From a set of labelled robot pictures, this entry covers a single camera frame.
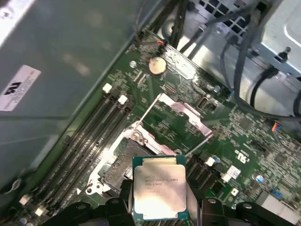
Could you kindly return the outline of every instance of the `chip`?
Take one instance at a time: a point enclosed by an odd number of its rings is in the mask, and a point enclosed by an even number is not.
[[[284,155],[282,155],[281,153],[279,153],[274,159],[274,161],[277,162],[279,165],[282,165],[285,162],[285,160],[286,160],[286,157]]]
[[[221,192],[221,190],[222,190],[224,187],[225,187],[225,186],[224,186],[221,182],[217,181],[217,182],[215,183],[215,185],[213,185],[213,187],[211,188],[211,191],[212,191],[216,196],[218,196],[218,194]]]
[[[247,119],[247,118],[243,118],[240,123],[239,126],[240,128],[242,128],[243,130],[248,130],[250,125],[252,124],[252,121]]]
[[[143,165],[134,170],[135,212],[143,219],[177,218],[186,210],[183,165]]]

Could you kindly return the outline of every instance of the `integrated circuit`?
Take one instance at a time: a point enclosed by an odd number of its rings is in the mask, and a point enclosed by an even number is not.
[[[242,128],[243,130],[248,130],[251,125],[252,121],[247,118],[243,118],[239,123],[240,128]]]
[[[218,194],[221,192],[221,190],[225,187],[221,182],[217,181],[215,185],[211,188],[211,191],[218,196]]]
[[[279,153],[275,157],[274,161],[277,162],[279,165],[282,165],[286,161],[286,157],[283,154]]]

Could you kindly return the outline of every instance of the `cable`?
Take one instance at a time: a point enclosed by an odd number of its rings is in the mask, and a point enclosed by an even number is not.
[[[298,152],[296,152],[296,151],[291,150],[290,148],[288,148],[287,146],[285,146],[285,145],[281,142],[281,139],[280,139],[279,136],[278,136],[278,131],[279,131],[280,129],[282,129],[282,126],[281,126],[280,124],[278,124],[277,122],[275,122],[275,124],[274,124],[274,126],[273,126],[273,128],[272,128],[272,132],[273,132],[273,135],[274,135],[276,141],[277,141],[277,142],[278,142],[285,150],[287,150],[287,151],[289,151],[289,152],[291,152],[291,153],[296,154],[296,155],[299,156],[301,153],[298,153]]]
[[[227,20],[230,20],[230,19],[233,19],[233,18],[236,18],[236,17],[239,17],[239,16],[243,16],[245,14],[249,14],[250,11],[252,11],[259,3],[260,1],[257,0],[254,4],[250,5],[250,6],[247,6],[245,8],[242,8],[242,9],[239,9],[237,11],[234,11],[234,12],[231,12],[231,13],[228,13],[226,15],[223,15],[219,18],[214,18],[210,21],[208,21],[207,23],[205,23],[205,26],[206,27],[209,27],[209,26],[212,26],[216,23],[220,23],[220,22],[225,22]],[[203,28],[199,28],[195,33],[194,35],[192,36],[192,38],[189,40],[189,42],[187,42],[183,47],[182,49],[180,50],[181,53],[184,53],[197,39],[198,37],[202,34],[203,32]]]
[[[212,27],[208,27],[204,31],[204,34],[202,35],[202,37],[198,41],[198,43],[195,46],[195,48],[193,48],[193,50],[189,53],[189,55],[187,57],[189,60],[192,60],[194,58],[194,56],[198,53],[200,47],[204,44],[204,42],[207,40],[207,38],[211,35],[212,31],[213,31]]]
[[[229,89],[230,92],[233,91],[233,86],[230,83],[229,77],[227,76],[227,71],[226,71],[226,65],[225,65],[225,53],[229,49],[229,47],[233,44],[238,43],[238,37],[236,35],[232,35],[228,40],[224,48],[222,49],[221,56],[220,56],[220,67],[221,67],[221,72],[222,75],[225,79],[226,86]]]
[[[239,50],[238,60],[236,63],[236,68],[234,72],[234,98],[237,103],[237,105],[242,109],[249,113],[259,115],[264,118],[271,118],[274,120],[284,120],[284,121],[301,121],[301,117],[292,117],[292,116],[281,116],[281,115],[275,115],[275,114],[269,114],[265,112],[258,111],[254,108],[252,108],[246,101],[242,100],[239,96],[240,93],[240,83],[241,83],[241,77],[245,65],[246,56],[248,53],[248,48],[252,42],[253,34],[255,33],[257,29],[257,24],[259,22],[260,13],[256,11],[251,15],[251,22],[249,24],[249,27],[246,31],[245,37],[241,43],[241,48]]]
[[[293,103],[293,113],[295,116],[297,117],[301,117],[301,114],[300,114],[300,102],[301,102],[301,90],[300,92],[298,93],[294,103]]]
[[[258,88],[261,86],[261,84],[266,80],[266,79],[270,79],[274,76],[276,76],[278,74],[279,70],[273,66],[271,66],[269,69],[263,71],[261,73],[261,77],[259,78],[259,80],[257,81],[257,83],[255,84],[252,93],[251,93],[251,97],[250,97],[250,105],[252,107],[255,106],[255,97],[256,97],[256,93]]]
[[[189,0],[181,0],[178,5],[174,29],[170,36],[170,45],[174,48],[178,47],[179,41],[182,37],[188,3]]]
[[[149,29],[153,30],[154,33],[158,33],[160,27],[163,25],[167,17],[172,13],[179,0],[170,0],[161,13],[157,16],[155,21],[150,25]]]
[[[148,2],[148,0],[143,0],[140,8],[139,8],[139,11],[137,13],[137,17],[136,17],[136,21],[135,21],[135,38],[136,38],[136,41],[138,42],[138,44],[140,44],[140,38],[139,38],[139,22],[140,22],[140,17],[141,17],[141,14],[143,12],[143,9],[146,5],[146,3]]]

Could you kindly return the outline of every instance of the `white connector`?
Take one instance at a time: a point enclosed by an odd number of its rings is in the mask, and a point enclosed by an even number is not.
[[[20,199],[19,203],[21,203],[21,205],[26,205],[28,203],[28,201],[32,198],[32,196],[30,196],[29,194],[25,194],[23,195],[23,197]]]

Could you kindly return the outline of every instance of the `sticker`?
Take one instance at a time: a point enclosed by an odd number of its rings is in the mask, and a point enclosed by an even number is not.
[[[233,179],[237,179],[240,175],[240,170],[237,169],[235,166],[230,166],[230,168],[227,171],[227,174],[229,174]]]
[[[1,93],[0,111],[13,111],[40,74],[39,70],[23,65]]]

